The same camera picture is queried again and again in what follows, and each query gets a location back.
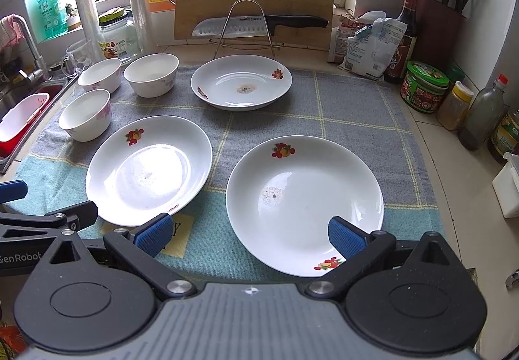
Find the white bowl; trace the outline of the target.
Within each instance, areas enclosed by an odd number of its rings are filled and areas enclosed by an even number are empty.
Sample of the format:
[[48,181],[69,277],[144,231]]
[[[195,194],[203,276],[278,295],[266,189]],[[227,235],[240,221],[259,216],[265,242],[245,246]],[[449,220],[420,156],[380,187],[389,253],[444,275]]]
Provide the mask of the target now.
[[150,54],[131,62],[124,78],[137,96],[154,98],[173,89],[179,59],[173,54]]
[[121,86],[121,61],[107,59],[99,61],[81,73],[78,84],[85,91],[107,90],[111,94]]
[[58,125],[78,142],[98,138],[112,119],[111,94],[108,90],[92,90],[78,96],[61,114]]

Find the white plate with stain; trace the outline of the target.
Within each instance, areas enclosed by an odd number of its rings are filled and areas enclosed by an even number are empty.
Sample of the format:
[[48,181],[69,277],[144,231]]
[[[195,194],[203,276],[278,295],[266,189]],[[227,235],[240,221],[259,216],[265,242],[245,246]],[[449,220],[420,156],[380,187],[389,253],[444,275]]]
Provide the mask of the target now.
[[291,72],[274,59],[258,55],[229,55],[203,64],[191,77],[196,96],[209,105],[229,111],[264,108],[287,94]]

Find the red wash basin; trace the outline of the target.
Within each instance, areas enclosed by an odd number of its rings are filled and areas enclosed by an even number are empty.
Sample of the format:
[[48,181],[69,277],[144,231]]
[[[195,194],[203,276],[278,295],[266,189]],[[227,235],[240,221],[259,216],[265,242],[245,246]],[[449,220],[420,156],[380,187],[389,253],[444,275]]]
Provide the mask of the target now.
[[36,119],[63,89],[62,84],[43,86],[31,95],[1,108],[1,157],[10,156]]

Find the grey checked towel mat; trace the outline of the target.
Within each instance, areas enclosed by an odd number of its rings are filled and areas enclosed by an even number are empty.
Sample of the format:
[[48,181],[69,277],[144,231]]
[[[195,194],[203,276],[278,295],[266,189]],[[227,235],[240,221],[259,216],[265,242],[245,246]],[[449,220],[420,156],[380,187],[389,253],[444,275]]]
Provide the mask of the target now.
[[268,268],[242,246],[231,229],[224,191],[238,160],[261,142],[287,135],[327,138],[358,155],[383,193],[383,228],[401,240],[441,231],[441,216],[426,165],[394,89],[352,76],[294,70],[289,92],[251,112],[226,112],[191,90],[194,70],[183,66],[173,89],[157,98],[136,96],[127,83],[113,94],[111,132],[137,119],[185,117],[209,136],[213,165],[205,188],[175,218],[187,233],[183,256],[158,259],[180,274],[223,281],[275,281]]

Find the pink rag on faucet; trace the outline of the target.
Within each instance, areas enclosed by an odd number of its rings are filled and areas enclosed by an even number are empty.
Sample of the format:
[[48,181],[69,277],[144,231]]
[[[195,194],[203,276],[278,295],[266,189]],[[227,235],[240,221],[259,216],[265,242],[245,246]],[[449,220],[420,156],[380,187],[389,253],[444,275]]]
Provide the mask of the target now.
[[14,21],[14,14],[3,17],[0,20],[0,49],[17,45],[24,39],[24,33],[18,23]]

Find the green lidded sauce tub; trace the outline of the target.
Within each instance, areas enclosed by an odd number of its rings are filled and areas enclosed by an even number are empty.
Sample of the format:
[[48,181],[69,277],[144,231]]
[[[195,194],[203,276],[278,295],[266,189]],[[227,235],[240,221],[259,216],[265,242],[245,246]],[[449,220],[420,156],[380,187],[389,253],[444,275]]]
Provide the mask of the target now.
[[400,88],[404,102],[417,112],[435,113],[450,87],[449,78],[435,67],[409,60]]

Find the glass jar green lid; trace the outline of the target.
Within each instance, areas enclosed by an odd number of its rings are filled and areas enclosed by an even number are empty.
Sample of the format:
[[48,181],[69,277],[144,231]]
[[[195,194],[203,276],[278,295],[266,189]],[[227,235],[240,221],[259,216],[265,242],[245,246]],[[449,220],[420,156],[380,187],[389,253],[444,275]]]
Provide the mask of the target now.
[[99,28],[98,45],[106,59],[128,64],[140,53],[133,17],[127,9],[116,7],[100,15]]

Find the small potted plant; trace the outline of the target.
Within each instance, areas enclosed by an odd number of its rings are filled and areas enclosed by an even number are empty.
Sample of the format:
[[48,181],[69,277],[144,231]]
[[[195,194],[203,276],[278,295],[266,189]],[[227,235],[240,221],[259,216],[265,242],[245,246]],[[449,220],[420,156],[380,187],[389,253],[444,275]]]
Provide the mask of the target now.
[[68,30],[75,30],[81,26],[80,16],[78,15],[78,9],[73,8],[70,3],[65,4],[66,10],[66,24]]

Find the dark sauce bottle green label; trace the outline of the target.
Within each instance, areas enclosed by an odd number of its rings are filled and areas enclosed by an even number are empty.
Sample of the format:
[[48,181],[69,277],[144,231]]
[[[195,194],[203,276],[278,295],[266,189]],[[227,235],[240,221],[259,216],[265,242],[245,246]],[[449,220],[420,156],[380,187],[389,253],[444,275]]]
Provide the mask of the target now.
[[518,120],[518,109],[509,109],[487,141],[490,154],[500,164],[506,162],[504,154],[518,154]]

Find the white salt bag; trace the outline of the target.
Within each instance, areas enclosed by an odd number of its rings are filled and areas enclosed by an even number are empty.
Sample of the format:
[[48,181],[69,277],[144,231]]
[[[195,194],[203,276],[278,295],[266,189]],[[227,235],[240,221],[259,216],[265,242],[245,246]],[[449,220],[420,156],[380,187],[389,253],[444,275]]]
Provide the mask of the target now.
[[378,18],[347,40],[347,54],[340,68],[380,81],[397,50],[406,25],[393,18]]

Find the clear bottle red cap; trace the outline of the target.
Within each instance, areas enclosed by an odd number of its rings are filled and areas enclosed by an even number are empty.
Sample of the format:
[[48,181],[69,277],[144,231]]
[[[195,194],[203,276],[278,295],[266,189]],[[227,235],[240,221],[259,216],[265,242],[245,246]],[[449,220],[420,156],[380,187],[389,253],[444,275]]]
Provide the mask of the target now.
[[475,97],[466,118],[457,132],[461,144],[469,151],[479,149],[490,136],[505,112],[504,91],[508,77],[500,74],[492,87],[486,87]]

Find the tall plastic cup stack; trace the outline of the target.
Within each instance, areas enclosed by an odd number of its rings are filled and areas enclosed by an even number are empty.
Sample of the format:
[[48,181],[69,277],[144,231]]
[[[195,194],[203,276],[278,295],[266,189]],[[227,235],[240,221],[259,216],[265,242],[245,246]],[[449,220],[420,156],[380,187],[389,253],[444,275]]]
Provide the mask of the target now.
[[157,43],[153,33],[151,12],[147,0],[129,0],[133,12],[139,48],[142,54],[157,51]]

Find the wooden knife block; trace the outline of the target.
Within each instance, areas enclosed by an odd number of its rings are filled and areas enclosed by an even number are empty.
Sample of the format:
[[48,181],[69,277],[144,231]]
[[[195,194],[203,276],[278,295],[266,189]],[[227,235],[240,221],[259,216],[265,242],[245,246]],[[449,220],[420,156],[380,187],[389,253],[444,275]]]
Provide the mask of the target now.
[[436,0],[418,0],[417,40],[412,60],[447,73],[465,17]]

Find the dark soy sauce bottle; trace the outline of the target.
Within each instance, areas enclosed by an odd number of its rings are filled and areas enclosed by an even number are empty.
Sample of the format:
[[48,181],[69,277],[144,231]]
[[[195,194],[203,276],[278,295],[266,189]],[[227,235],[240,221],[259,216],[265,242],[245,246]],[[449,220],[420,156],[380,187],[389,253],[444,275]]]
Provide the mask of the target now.
[[404,0],[402,10],[397,17],[399,22],[406,25],[405,33],[400,39],[397,50],[384,72],[384,79],[389,83],[401,83],[404,79],[406,64],[411,57],[417,39],[416,9],[418,0]]

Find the black handled kitchen knife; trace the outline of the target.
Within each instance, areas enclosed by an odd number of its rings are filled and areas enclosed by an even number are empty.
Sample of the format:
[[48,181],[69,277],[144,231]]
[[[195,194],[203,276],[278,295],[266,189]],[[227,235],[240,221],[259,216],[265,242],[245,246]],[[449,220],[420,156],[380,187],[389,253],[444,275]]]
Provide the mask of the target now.
[[208,18],[196,24],[193,38],[253,38],[270,35],[273,37],[278,26],[289,28],[323,28],[328,26],[325,18],[307,15],[259,15],[228,18]]

